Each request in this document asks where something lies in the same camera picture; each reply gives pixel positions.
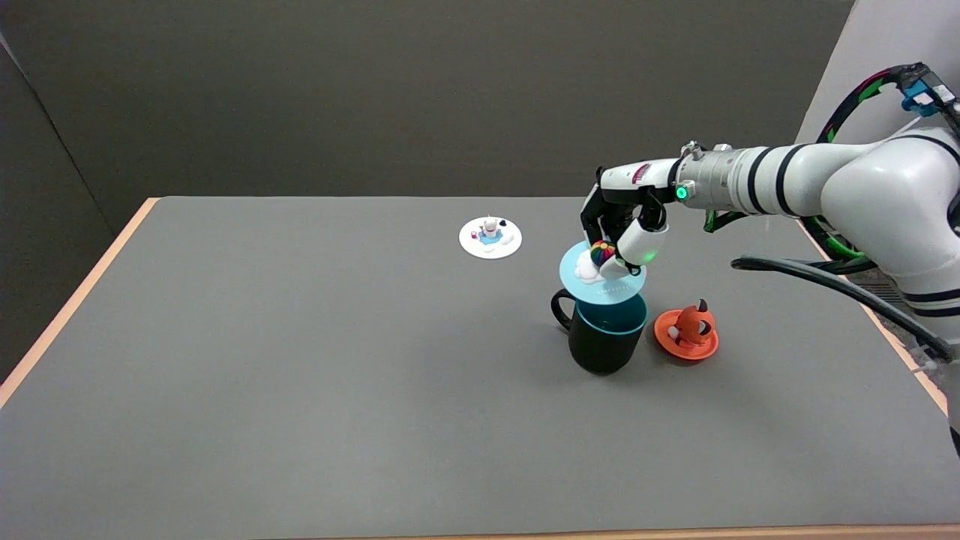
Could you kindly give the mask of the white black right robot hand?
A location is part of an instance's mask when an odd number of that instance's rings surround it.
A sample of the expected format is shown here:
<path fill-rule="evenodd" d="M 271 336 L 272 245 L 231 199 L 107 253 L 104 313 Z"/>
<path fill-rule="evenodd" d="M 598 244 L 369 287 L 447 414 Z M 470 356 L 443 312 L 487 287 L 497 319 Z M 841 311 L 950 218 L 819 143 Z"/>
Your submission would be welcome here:
<path fill-rule="evenodd" d="M 580 209 L 580 225 L 590 244 L 613 246 L 613 256 L 598 266 L 603 279 L 638 275 L 657 257 L 668 236 L 665 205 L 675 201 L 679 162 L 658 158 L 597 169 Z"/>

